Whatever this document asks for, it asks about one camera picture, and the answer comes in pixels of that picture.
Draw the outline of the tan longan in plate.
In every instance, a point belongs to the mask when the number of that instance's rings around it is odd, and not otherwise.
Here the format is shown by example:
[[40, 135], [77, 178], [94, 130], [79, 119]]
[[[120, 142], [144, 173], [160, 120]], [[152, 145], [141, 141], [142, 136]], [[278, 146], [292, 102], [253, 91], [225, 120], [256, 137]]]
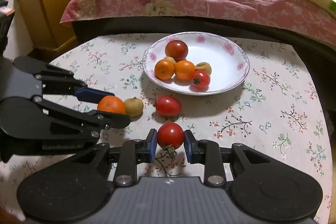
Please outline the tan longan in plate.
[[207, 62], [201, 62], [195, 65], [197, 71], [205, 71], [208, 75], [212, 73], [212, 68]]

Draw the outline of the floral white tablecloth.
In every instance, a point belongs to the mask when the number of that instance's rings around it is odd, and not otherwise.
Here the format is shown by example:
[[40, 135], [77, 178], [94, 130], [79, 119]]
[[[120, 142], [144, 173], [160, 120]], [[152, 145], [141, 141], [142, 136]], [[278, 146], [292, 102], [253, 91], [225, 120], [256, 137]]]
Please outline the floral white tablecloth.
[[[97, 142], [66, 155], [20, 156], [1, 161], [1, 208], [26, 223], [327, 223], [333, 164], [322, 107], [306, 66], [291, 46], [230, 39], [250, 69], [236, 88], [190, 96], [161, 88], [143, 70], [143, 55], [168, 35], [94, 38], [52, 61], [88, 87], [137, 97], [143, 113], [126, 128], [100, 130]], [[179, 100], [177, 116], [163, 117], [160, 96]], [[86, 113], [98, 103], [75, 96], [45, 99]], [[109, 150], [151, 129], [176, 123], [197, 140], [233, 146], [231, 186], [203, 184], [204, 166], [175, 159], [157, 143], [153, 163], [137, 165], [137, 184], [114, 186]]]

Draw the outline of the orange tangerine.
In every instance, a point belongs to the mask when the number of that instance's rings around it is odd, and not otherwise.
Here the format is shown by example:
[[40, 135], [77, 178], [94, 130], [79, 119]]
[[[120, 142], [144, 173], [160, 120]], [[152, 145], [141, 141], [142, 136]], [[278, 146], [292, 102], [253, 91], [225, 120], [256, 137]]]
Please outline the orange tangerine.
[[174, 72], [174, 64], [167, 59], [159, 60], [159, 62], [157, 62], [154, 67], [155, 77], [163, 81], [171, 79], [171, 77], [174, 75]]
[[126, 114], [124, 102], [115, 96], [105, 96], [97, 105], [98, 111]]

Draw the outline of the small tangerine in plate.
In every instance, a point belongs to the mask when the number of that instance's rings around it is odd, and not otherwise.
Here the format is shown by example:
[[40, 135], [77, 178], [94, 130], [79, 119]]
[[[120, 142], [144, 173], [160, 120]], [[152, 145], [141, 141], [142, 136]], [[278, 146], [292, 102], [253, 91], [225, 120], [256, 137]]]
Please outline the small tangerine in plate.
[[181, 81], [190, 81], [195, 73], [195, 65], [187, 60], [178, 61], [175, 64], [175, 76]]

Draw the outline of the large red tomato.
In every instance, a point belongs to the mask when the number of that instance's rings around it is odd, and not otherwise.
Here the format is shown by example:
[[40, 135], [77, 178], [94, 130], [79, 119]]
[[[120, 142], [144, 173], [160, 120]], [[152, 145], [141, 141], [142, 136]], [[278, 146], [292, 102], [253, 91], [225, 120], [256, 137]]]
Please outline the large red tomato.
[[184, 60], [189, 53], [187, 44], [181, 40], [172, 40], [165, 47], [165, 54], [176, 62]]

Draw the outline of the red cherry tomato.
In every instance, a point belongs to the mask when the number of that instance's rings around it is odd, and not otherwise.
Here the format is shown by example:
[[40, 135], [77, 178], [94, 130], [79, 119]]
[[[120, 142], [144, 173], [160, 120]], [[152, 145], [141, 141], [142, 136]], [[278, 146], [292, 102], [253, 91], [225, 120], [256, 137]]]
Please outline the red cherry tomato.
[[167, 152], [171, 159], [175, 159], [175, 150], [184, 142], [184, 131], [180, 125], [170, 122], [163, 124], [157, 132], [157, 143]]
[[210, 84], [210, 75], [204, 70], [195, 71], [191, 85], [198, 90], [206, 90]]
[[155, 109], [156, 112], [163, 117], [173, 117], [181, 112], [182, 105], [179, 100], [172, 96], [160, 96], [157, 99]]

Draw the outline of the tan longan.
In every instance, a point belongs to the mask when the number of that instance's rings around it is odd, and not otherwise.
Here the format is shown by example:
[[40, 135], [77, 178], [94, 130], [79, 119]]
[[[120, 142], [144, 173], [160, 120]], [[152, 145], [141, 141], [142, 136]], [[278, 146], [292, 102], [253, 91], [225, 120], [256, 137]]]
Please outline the tan longan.
[[205, 71], [208, 75], [212, 73], [212, 68], [207, 62], [201, 62], [195, 65], [197, 71]]
[[172, 57], [170, 57], [170, 56], [166, 56], [165, 59], [168, 60], [168, 61], [170, 61], [173, 64], [176, 64], [176, 61]]
[[137, 117], [143, 113], [143, 102], [137, 97], [128, 98], [124, 101], [126, 114], [130, 117]]

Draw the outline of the white floral plate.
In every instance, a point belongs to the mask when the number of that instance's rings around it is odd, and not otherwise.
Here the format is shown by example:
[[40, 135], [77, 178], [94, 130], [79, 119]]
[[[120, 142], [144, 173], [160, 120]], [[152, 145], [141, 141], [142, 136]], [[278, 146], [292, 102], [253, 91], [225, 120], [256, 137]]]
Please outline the white floral plate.
[[[209, 63], [212, 73], [209, 87], [198, 91], [186, 82], [172, 77], [162, 81], [155, 77], [155, 64], [163, 59], [165, 47], [172, 40], [181, 40], [189, 49], [187, 60], [197, 64]], [[232, 90], [247, 77], [250, 63], [246, 53], [232, 40], [206, 32], [180, 32], [154, 42], [143, 55], [143, 70], [156, 85], [172, 92], [190, 96], [210, 96]]]

